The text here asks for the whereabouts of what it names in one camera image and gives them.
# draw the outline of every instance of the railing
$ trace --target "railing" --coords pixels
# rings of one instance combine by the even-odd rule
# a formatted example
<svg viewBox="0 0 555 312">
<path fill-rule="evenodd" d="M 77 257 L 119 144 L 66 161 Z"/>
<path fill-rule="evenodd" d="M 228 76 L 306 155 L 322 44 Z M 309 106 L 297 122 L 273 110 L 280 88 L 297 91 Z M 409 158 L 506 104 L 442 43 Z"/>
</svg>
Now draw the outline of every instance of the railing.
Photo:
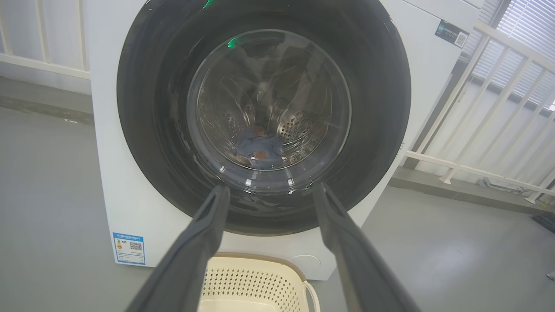
<svg viewBox="0 0 555 312">
<path fill-rule="evenodd" d="M 42 60 L 26 58 L 21 56 L 16 56 L 13 54 L 12 46 L 9 40 L 9 34 L 6 31 L 5 24 L 2 22 L 2 16 L 0 16 L 0 36 L 2 36 L 2 44 L 4 46 L 4 53 L 0 53 L 0 62 L 6 62 L 10 64 L 31 67 L 35 69 L 41 69 L 43 71 L 49 71 L 59 74 L 64 74 L 68 76 L 74 76 L 83 79 L 90 79 L 90 74 L 87 65 L 87 50 L 85 49 L 85 36 L 83 27 L 83 0 L 77 1 L 77 25 L 79 32 L 79 56 L 81 60 L 81 68 L 67 67 L 60 64 L 52 63 L 50 58 L 50 53 L 48 49 L 48 38 L 46 35 L 46 27 L 44 24 L 44 7 L 42 0 L 36 0 L 36 18 L 38 24 L 38 34 L 41 41 L 41 52 Z"/>
<path fill-rule="evenodd" d="M 546 110 L 544 109 L 544 106 L 549 103 L 549 101 L 553 101 L 553 97 L 555 96 L 555 88 L 553 88 L 552 94 L 544 99 L 543 103 L 539 103 L 539 105 L 535 107 L 535 110 L 532 113 L 532 117 L 520 126 L 520 129 L 516 132 L 516 134 L 509 138 L 509 134 L 507 133 L 507 130 L 511 129 L 511 126 L 514 127 L 515 117 L 522 113 L 522 109 L 527 104 L 534 90 L 537 88 L 540 80 L 548 72 L 555 73 L 555 64 L 553 64 L 551 61 L 547 60 L 545 57 L 538 54 L 528 46 L 525 46 L 524 44 L 508 37 L 506 34 L 494 28 L 491 28 L 484 23 L 478 22 L 475 25 L 475 28 L 483 34 L 480 45 L 478 46 L 476 52 L 470 60 L 468 67 L 465 69 L 461 79 L 458 81 L 454 90 L 450 94 L 445 106 L 442 108 L 437 119 L 433 123 L 431 129 L 426 133 L 424 140 L 417 147 L 416 151 L 408 151 L 406 153 L 406 156 L 447 167 L 447 172 L 444 174 L 444 176 L 440 177 L 440 180 L 447 184 L 451 184 L 451 179 L 453 178 L 455 173 L 462 171 L 532 190 L 534 191 L 534 193 L 527 198 L 527 200 L 532 203 L 541 194 L 549 194 L 555 196 L 555 190 L 553 188 L 548 189 L 548 186 L 555 179 L 555 169 L 553 169 L 553 167 L 555 167 L 555 158 L 552 158 L 551 163 L 546 164 L 546 166 L 550 166 L 548 169 L 542 169 L 541 167 L 538 168 L 537 163 L 538 160 L 548 156 L 548 153 L 552 151 L 552 148 L 554 148 L 555 144 L 555 139 L 550 139 L 549 137 L 547 137 L 549 129 L 553 124 L 552 121 L 555 119 L 555 112 L 545 112 Z M 454 158 L 451 158 L 449 160 L 443 157 L 443 155 L 445 155 L 446 153 L 437 153 L 439 155 L 434 156 L 425 154 L 424 148 L 428 145 L 430 140 L 432 140 L 434 133 L 436 133 L 442 121 L 445 120 L 445 117 L 450 109 L 454 107 L 454 105 L 458 105 L 458 103 L 460 103 L 461 97 L 464 96 L 465 88 L 468 86 L 469 83 L 471 83 L 469 77 L 471 76 L 474 67 L 477 65 L 482 52 L 486 49 L 486 46 L 488 45 L 490 40 L 494 40 L 498 43 L 503 44 L 504 50 L 497 63 L 494 65 L 493 69 L 489 73 L 488 77 L 483 81 L 472 102 L 469 104 L 466 111 L 458 119 L 457 125 L 451 132 L 451 135 L 447 139 L 446 144 L 442 148 L 446 151 L 450 151 L 453 144 L 455 143 L 456 138 L 459 138 L 461 136 L 461 133 L 472 132 L 470 138 L 465 143 L 463 142 L 464 146 L 462 147 L 460 152 L 458 152 Z M 469 119 L 472 118 L 472 113 L 475 112 L 477 105 L 479 105 L 479 103 L 481 102 L 481 98 L 484 92 L 491 83 L 495 72 L 500 68 L 501 63 L 509 50 L 513 50 L 524 56 L 521 63 L 514 72 L 510 81 L 501 90 L 497 99 L 493 102 L 478 126 L 472 129 L 465 127 L 464 125 L 468 124 Z M 492 129 L 492 123 L 494 122 L 494 120 L 497 120 L 502 106 L 505 104 L 505 102 L 513 92 L 515 86 L 532 63 L 535 63 L 536 65 L 542 67 L 542 72 L 540 73 L 539 77 L 532 84 L 528 93 L 524 97 L 522 97 L 511 116 L 507 120 L 505 120 L 503 125 L 497 127 L 496 129 Z M 526 138 L 524 136 L 524 133 L 527 133 L 529 130 L 533 130 L 533 126 L 536 125 L 538 122 L 537 118 L 545 118 L 543 115 L 545 115 L 546 113 L 548 114 L 546 125 L 541 130 L 536 131 L 531 138 Z M 482 149 L 480 149 L 479 145 L 483 145 L 483 140 L 486 134 L 491 134 L 491 131 L 497 131 L 495 137 L 490 142 L 487 148 L 484 149 L 482 147 Z M 495 147 L 499 147 L 500 141 L 502 139 L 504 139 L 505 142 L 507 141 L 507 139 L 509 139 L 509 143 L 504 148 L 505 153 L 501 155 L 501 159 L 499 159 L 496 164 L 485 167 L 484 160 L 491 154 L 491 151 Z M 544 142 L 544 140 L 546 140 L 548 143 L 542 145 L 542 142 Z M 472 154 L 473 156 L 475 156 L 476 154 L 480 153 L 481 155 L 477 157 L 477 160 L 469 159 L 469 155 Z M 503 169 L 501 168 L 501 163 L 504 162 L 509 162 L 510 165 L 506 166 L 507 168 Z M 523 167 L 523 169 L 517 170 L 516 164 L 520 165 L 520 167 L 518 168 Z M 529 173 L 532 171 L 537 172 L 538 170 L 540 171 L 538 174 L 543 175 L 545 175 L 546 170 L 552 171 L 540 183 L 537 183 L 537 177 L 536 179 L 534 179 L 534 177 L 525 178 L 526 175 L 529 175 L 525 173 Z"/>
</svg>

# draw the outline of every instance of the white laundry basket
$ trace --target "white laundry basket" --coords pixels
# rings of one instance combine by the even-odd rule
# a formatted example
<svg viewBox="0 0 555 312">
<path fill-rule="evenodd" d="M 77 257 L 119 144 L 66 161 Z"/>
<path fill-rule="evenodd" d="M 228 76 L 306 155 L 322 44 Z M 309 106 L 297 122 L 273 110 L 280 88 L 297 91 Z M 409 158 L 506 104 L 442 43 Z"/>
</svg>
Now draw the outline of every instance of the white laundry basket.
<svg viewBox="0 0 555 312">
<path fill-rule="evenodd" d="M 320 312 L 314 288 L 291 263 L 218 253 L 208 261 L 198 312 L 309 312 L 306 289 Z"/>
</svg>

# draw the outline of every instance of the front-load washing machine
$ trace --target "front-load washing machine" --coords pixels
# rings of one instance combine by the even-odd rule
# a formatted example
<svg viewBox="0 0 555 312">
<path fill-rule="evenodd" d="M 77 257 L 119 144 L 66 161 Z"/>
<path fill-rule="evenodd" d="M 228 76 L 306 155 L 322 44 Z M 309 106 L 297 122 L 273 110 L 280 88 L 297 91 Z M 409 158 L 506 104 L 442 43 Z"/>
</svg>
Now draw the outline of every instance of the front-load washing machine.
<svg viewBox="0 0 555 312">
<path fill-rule="evenodd" d="M 95 0 L 88 50 L 117 263 L 156 266 L 210 190 L 221 251 L 327 279 L 311 186 L 361 226 L 432 109 L 480 0 Z"/>
</svg>

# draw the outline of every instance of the window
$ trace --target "window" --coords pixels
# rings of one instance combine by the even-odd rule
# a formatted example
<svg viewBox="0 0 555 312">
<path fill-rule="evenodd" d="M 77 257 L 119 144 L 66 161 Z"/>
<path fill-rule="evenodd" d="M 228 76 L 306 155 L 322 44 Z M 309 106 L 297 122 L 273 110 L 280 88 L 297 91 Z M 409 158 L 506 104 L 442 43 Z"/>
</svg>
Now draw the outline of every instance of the window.
<svg viewBox="0 0 555 312">
<path fill-rule="evenodd" d="M 555 63 L 555 1 L 553 0 L 512 0 L 501 18 L 497 29 L 507 34 Z M 504 50 L 504 46 L 490 41 L 482 57 L 474 68 L 473 75 L 486 79 Z M 494 75 L 492 83 L 505 87 L 522 61 L 523 57 L 510 50 L 501 67 Z M 542 72 L 542 67 L 532 63 L 518 82 L 513 93 L 525 96 Z M 555 74 L 545 74 L 530 101 L 540 104 L 551 96 L 555 87 Z M 545 105 L 555 110 L 553 99 Z"/>
</svg>

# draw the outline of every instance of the stainless steel drum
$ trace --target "stainless steel drum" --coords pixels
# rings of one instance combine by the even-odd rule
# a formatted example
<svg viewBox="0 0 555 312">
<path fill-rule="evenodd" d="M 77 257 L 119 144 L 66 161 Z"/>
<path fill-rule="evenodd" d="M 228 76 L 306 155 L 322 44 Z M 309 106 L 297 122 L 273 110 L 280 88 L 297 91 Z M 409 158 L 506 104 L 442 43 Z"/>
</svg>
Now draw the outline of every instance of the stainless steel drum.
<svg viewBox="0 0 555 312">
<path fill-rule="evenodd" d="M 197 70 L 187 102 L 193 142 L 225 182 L 265 192 L 317 178 L 349 131 L 349 91 L 337 64 L 298 34 L 264 29 L 213 50 Z M 282 143 L 282 165 L 253 168 L 238 153 L 241 132 L 262 127 Z"/>
</svg>

